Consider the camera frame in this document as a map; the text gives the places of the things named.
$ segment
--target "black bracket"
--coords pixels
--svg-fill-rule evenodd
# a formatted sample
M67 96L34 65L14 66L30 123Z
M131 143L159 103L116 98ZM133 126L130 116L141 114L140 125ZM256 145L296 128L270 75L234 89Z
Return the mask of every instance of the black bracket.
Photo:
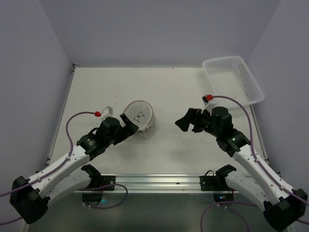
M101 183L103 186L115 184L116 176L114 175L102 175ZM114 191L115 186L104 188L103 191Z
M98 188L105 185L115 184L116 176L114 175L101 175L101 173L93 167L91 164L84 165L82 170L89 174L91 179L90 184L87 186L87 189ZM114 191L115 187L103 188L103 191Z
M219 177L216 175L202 175L199 177L202 191L230 191L228 186L220 185Z
M199 177L199 183L202 191L231 191L232 189L227 186L225 177L232 172L236 171L232 165L226 165L216 171L216 175L202 175Z

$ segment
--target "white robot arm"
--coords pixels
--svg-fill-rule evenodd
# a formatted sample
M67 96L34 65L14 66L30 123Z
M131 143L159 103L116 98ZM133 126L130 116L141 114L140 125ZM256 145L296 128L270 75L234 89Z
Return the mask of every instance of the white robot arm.
M216 171L218 182L246 196L263 211L265 219L274 229L284 230L305 214L307 194L302 189L294 190L260 158L249 139L233 128L228 110L215 107L215 97L228 98L205 95L202 98L205 103L203 110L190 108L175 124L182 131L188 131L192 124L193 132L205 131L215 136L218 146L255 180L245 178L229 165Z
M82 136L70 152L28 179L20 176L13 182L10 203L27 224L40 219L48 206L58 199L84 189L92 180L100 178L100 173L94 167L85 164L104 153L111 144L122 142L138 130L138 126L124 114L120 115L124 127L111 115L112 108L105 108L100 127Z

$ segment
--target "cable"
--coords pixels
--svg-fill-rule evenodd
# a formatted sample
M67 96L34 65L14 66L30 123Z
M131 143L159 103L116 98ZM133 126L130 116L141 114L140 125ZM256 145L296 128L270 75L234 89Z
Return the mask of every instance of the cable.
M217 203L217 202L212 203L212 204L210 204L210 205L204 210L204 212L202 213L201 219L200 219L200 221L199 221L199 226L200 226L201 232L204 232L204 231L203 231L203 218L204 218L206 212L207 212L209 209L211 209L212 207L214 207L214 206L216 206L216 205L218 205L218 204L219 204L219 205L222 205L222 204L228 204L228 203L230 203L230 204L242 204L242 205L257 207L255 204L252 204L252 203L237 202L237 201L235 201L235 202L227 201L227 202L220 202L220 203ZM244 220L243 216L241 216L241 215L240 215L239 213L237 213L237 212L235 212L235 213L236 213L237 215L239 215L239 216L241 217L241 219L243 219L243 221L244 221L245 224L246 224L247 231L249 231L249 230L248 230L248 229L249 229L249 226L248 226L247 222Z
M303 223L303 224L306 224L306 225L309 225L309 222L306 222L306 221L303 221L303 220L300 220L300 219L298 219L298 220L296 220L296 221L298 221L298 222L300 222L300 223Z
M250 228L249 228L248 223L246 222L246 219L245 219L239 212L237 212L237 211L234 210L234 209L230 209L230 208L226 208L226 209L229 210L229 211L231 211L231 212L233 212L233 213L235 213L235 214L237 214L237 215L242 219L242 221L245 223L247 232L250 232Z
M250 130L250 148L251 148L251 152L253 154L253 157L255 160L257 160L257 156L256 153L254 151L254 146L253 146L253 130L252 130L252 123L251 123L251 119L250 116L247 112L247 110L245 109L245 107L243 105L241 105L238 101L236 101L233 98L230 97L226 97L226 96L213 96L213 98L225 98L225 99L229 99L232 102L236 103L237 105L240 106L240 108L245 112L248 122L249 122L249 130ZM268 175L268 177L279 187L281 188L281 184L267 171L267 169L263 166L263 164L260 161L257 161L258 165L261 167L261 169ZM298 197L297 195L295 195L294 193L290 192L289 190L287 190L286 188L283 189L283 191L285 191L286 193L288 193L289 195L292 195L293 197L295 197L296 199L298 199L299 201L301 201L302 203L306 204L307 206L309 206L309 203L303 199L301 199L300 197Z
M73 116L71 116L71 117L68 119L68 121L67 121L67 123L66 123L66 134L67 134L67 137L68 137L69 142L70 142L70 151L69 151L69 153L68 153L68 156L69 156L69 157L72 155L73 147L74 147L74 145L73 145L73 140L72 140L72 138L71 138L71 136L70 136L70 133L69 133L69 123L70 123L70 121L71 121L73 118L75 118L76 116L78 116L78 115L83 115L83 114L91 114L91 115L95 115L95 116L100 116L100 112L88 112L88 111L84 111L84 112L79 112L79 113L77 113L77 114L74 114ZM55 169L53 169L53 170L51 170L50 172L46 173L45 175L41 176L41 179L44 179L44 178L48 177L49 175L53 174L54 172L58 171L67 161L68 161L68 160L65 159L58 167L56 167ZM13 190L11 190L11 191L2 193L2 194L0 194L0 197L4 197L4 196L9 195L9 194L11 194L11 193L14 193L14 192L17 192L17 191L19 191L19 190L22 190L22 189L24 189L24 188L26 188L26 187L28 187L28 186L31 186L31 185L37 183L38 181L39 181L39 180L36 179L36 180L34 180L34 181L32 181L32 182L30 182L30 183L28 183L28 184L26 184L26 185L23 185L23 186L21 186L21 187L19 187L19 188L16 188L16 189L13 189ZM13 219L13 220L10 220L10 221L0 222L0 226L14 223L14 222L16 222L16 221L18 221L18 220L20 220L20 219L22 219L22 218L21 218L21 217L18 217L18 218L15 218L15 219Z
M94 209L112 209L112 208L115 208L119 205L121 205L127 198L127 194L128 194L128 191L127 191L127 188L124 186L124 185L121 185L121 184L112 184L112 185L104 185L104 186L101 186L101 187L97 187L97 188L83 188L81 189L82 191L95 191L95 190L101 190L101 189L105 189L105 188L108 188L108 187L113 187L113 186L120 186L120 187L123 187L125 190L126 190L126 194L124 196L124 198L118 202L117 204L114 204L114 205L111 205L111 206L106 206L106 207L99 207L99 206L95 206L95 205L88 205L90 206L91 208L94 208Z
M22 217L18 217L18 218L15 218L13 220L10 220L10 221L0 222L0 226L4 226L4 225L8 225L8 224L14 223L16 221L19 221L20 219L22 219Z
M208 174L208 173L210 173L210 172L212 172L212 175L214 175L213 170L208 170L208 171L206 172L206 174L205 174L205 175L207 175L207 174Z

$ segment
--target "white enclosure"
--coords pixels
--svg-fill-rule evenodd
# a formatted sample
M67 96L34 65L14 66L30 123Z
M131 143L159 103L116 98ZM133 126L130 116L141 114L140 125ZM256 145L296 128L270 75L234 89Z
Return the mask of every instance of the white enclosure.
M211 89L199 82L203 79L201 63L223 56L242 57L262 87L265 100L254 105L254 111L271 166L296 189L309 192L306 179L309 174L306 149L309 139L307 0L3 0L0 3L0 29L0 192L9 190L18 176L27 178L44 168L52 154L52 161L55 154L62 155L68 143L55 143L58 129L57 140L61 140L63 121L87 106L87 110L100 110L109 104L117 116L131 101L137 98L149 100L152 106L155 105L154 113L163 126L152 138L157 141L170 131L177 115L184 114L190 106L202 107L200 96ZM73 63L79 63L83 68L77 69L76 80L72 81ZM98 73L95 68L87 67L130 67L131 70L125 73L119 69L98 69L101 70ZM170 69L137 72L136 68L141 67ZM91 86L97 85L97 91L107 88L103 79L109 81L108 91L87 95ZM145 92L147 94L139 95L133 81L140 88L148 84L152 87ZM172 82L177 81L181 85L172 92ZM126 92L122 86L119 93L112 93L117 82L129 85L134 92ZM182 103L176 104L180 91L186 94L182 96ZM169 97L166 105L160 107L160 101ZM172 114L167 103L175 108ZM232 114L238 129L247 134L246 122L239 116L241 112ZM163 120L169 115L170 122ZM75 141L96 123L93 119L85 128L79 127L78 123L86 122L83 120L76 119L70 127ZM212 147L212 152L204 159L211 159L212 163L204 169L197 159L202 157L199 145L206 135L194 135L194 140L189 132L176 135L172 131L170 135L185 141L192 139L196 145L194 159L187 156L191 152L187 149L172 162L173 156L162 155L163 147L171 150L170 138L165 138L166 144L161 144L160 155L170 161L170 173L197 174L231 163L226 154L214 148L214 140L214 145L210 145L213 138L208 140L207 137L205 143ZM262 149L258 139L255 141L255 146ZM124 165L126 160L116 152L117 147L113 147L105 159L99 158L102 167L106 170L105 161L110 166L110 173L116 168L119 168L118 173L129 172ZM221 160L214 158L215 152ZM140 173L145 173L146 169L159 172L155 169L153 154L147 153L147 156L148 161L143 162L149 164ZM140 158L141 152L137 152L127 161ZM195 171L188 171L185 162L194 166ZM1 198L0 204L0 222L18 217L9 205L9 197ZM308 211L302 219L309 220ZM0 230L16 232L19 224L2 226ZM308 231L305 225L296 225L299 232Z

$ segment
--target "black clamp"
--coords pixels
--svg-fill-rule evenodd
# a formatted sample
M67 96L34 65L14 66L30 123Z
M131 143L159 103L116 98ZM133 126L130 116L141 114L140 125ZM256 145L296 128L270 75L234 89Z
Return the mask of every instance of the black clamp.
M231 191L232 189L227 186L225 178L227 175L236 171L232 165L226 165L216 171L216 175L202 175L199 177L202 191Z
M98 188L105 185L111 185L115 183L116 176L114 175L101 175L101 173L93 167L91 164L84 165L82 167L82 170L87 172L89 174L89 177L91 179L89 185L86 189L93 189ZM103 198L103 191L114 191L115 186L110 186L102 189L101 191L98 190L98 192L94 193L82 193L82 201L84 203L89 204L89 202L97 202L99 203Z

